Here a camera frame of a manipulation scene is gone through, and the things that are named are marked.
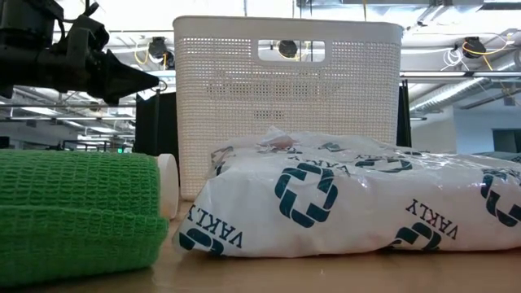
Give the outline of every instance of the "black panel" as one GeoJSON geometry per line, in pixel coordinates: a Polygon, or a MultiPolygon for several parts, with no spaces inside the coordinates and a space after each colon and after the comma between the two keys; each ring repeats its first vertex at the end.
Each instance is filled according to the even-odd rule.
{"type": "Polygon", "coordinates": [[[0,149],[9,148],[9,137],[0,137],[0,149]]]}
{"type": "Polygon", "coordinates": [[[176,93],[146,101],[138,96],[137,100],[134,152],[154,156],[172,154],[179,162],[176,93]]]}
{"type": "Polygon", "coordinates": [[[410,137],[409,115],[409,86],[403,81],[398,94],[398,126],[396,129],[396,145],[399,147],[412,147],[410,137]]]}

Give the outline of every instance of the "printed bag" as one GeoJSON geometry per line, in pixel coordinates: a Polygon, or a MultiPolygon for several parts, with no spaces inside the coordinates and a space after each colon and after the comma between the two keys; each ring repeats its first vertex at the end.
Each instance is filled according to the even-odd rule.
{"type": "Polygon", "coordinates": [[[360,136],[235,138],[173,237],[183,251],[299,257],[521,246],[521,165],[360,136]]]}

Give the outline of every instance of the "spotlight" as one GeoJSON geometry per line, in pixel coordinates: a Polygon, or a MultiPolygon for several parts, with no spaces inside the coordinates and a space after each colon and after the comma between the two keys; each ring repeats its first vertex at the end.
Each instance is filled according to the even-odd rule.
{"type": "MultiPolygon", "coordinates": [[[[466,37],[465,38],[465,49],[471,50],[476,53],[486,53],[487,48],[479,41],[479,37],[466,37]]],[[[467,50],[463,50],[463,55],[468,59],[478,59],[481,55],[471,53],[467,50]]]]}
{"type": "Polygon", "coordinates": [[[165,63],[166,69],[174,70],[176,68],[175,56],[168,50],[164,41],[164,37],[153,37],[152,42],[148,46],[148,53],[156,59],[161,59],[162,63],[165,63]]]}
{"type": "Polygon", "coordinates": [[[280,41],[278,43],[278,53],[286,58],[295,58],[297,47],[294,41],[280,41]]]}

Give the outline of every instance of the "ceiling pipe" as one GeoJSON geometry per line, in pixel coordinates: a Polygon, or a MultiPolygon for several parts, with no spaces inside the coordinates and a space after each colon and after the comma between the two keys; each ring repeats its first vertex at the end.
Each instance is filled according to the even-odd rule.
{"type": "MultiPolygon", "coordinates": [[[[41,94],[41,93],[38,93],[37,91],[35,90],[32,90],[31,88],[29,87],[26,87],[26,86],[16,86],[14,88],[14,96],[15,95],[18,95],[20,97],[29,97],[29,98],[32,98],[32,99],[35,99],[35,100],[46,100],[47,102],[51,102],[51,103],[56,103],[56,100],[53,99],[53,98],[50,98],[44,94],[41,94]]],[[[3,107],[12,107],[13,105],[10,105],[10,104],[0,104],[0,109],[3,108],[3,107]]],[[[54,107],[60,107],[60,108],[67,108],[67,105],[45,105],[45,104],[29,104],[29,105],[26,105],[27,107],[42,107],[42,108],[54,108],[54,107]]],[[[83,113],[81,112],[78,112],[78,111],[74,111],[72,109],[65,109],[67,113],[60,113],[64,116],[66,116],[67,114],[76,114],[76,115],[80,115],[80,116],[85,116],[83,113]]],[[[113,127],[113,123],[107,123],[106,121],[97,121],[96,122],[98,125],[101,124],[103,126],[107,126],[107,127],[113,127]]],[[[124,128],[124,127],[120,127],[120,126],[117,126],[118,128],[118,131],[126,131],[127,129],[124,128]]]]}
{"type": "MultiPolygon", "coordinates": [[[[484,0],[374,0],[367,5],[482,5],[484,0]]],[[[297,7],[311,6],[322,7],[322,6],[346,6],[346,5],[361,5],[360,0],[304,0],[302,3],[297,2],[297,7]]]]}
{"type": "MultiPolygon", "coordinates": [[[[497,61],[493,62],[493,68],[496,71],[513,71],[521,69],[516,66],[514,57],[514,53],[500,57],[497,61]]],[[[447,107],[455,102],[476,94],[483,89],[487,89],[492,85],[493,81],[487,77],[476,77],[457,84],[444,85],[439,89],[433,90],[429,94],[414,100],[410,104],[409,109],[412,112],[431,112],[433,110],[440,110],[443,107],[447,107]]]]}
{"type": "Polygon", "coordinates": [[[516,89],[516,90],[513,90],[511,92],[507,92],[507,93],[500,93],[500,94],[497,94],[493,97],[489,97],[489,98],[484,98],[480,101],[477,101],[477,102],[473,102],[473,103],[470,103],[468,105],[465,105],[465,106],[462,106],[460,107],[460,109],[462,110],[470,110],[470,109],[473,109],[475,107],[479,107],[479,106],[483,106],[484,104],[488,104],[488,103],[491,103],[491,102],[495,102],[499,99],[503,99],[503,98],[510,98],[518,93],[521,93],[521,89],[516,89]]]}

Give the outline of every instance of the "metal duct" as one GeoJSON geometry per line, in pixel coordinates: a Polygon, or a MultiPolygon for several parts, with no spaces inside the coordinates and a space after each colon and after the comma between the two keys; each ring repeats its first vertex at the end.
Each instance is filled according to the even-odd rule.
{"type": "MultiPolygon", "coordinates": [[[[514,62],[514,53],[507,54],[499,58],[493,63],[496,71],[513,71],[519,70],[514,62]]],[[[476,77],[468,81],[462,81],[457,84],[444,85],[437,90],[433,90],[429,94],[415,99],[409,106],[411,111],[415,112],[431,112],[433,110],[440,110],[443,107],[452,105],[464,98],[478,93],[482,87],[487,89],[493,84],[490,78],[476,77]]]]}
{"type": "MultiPolygon", "coordinates": [[[[482,5],[484,0],[372,0],[367,5],[482,5]]],[[[360,0],[296,0],[298,7],[310,6],[338,6],[361,5],[360,0]]]]}

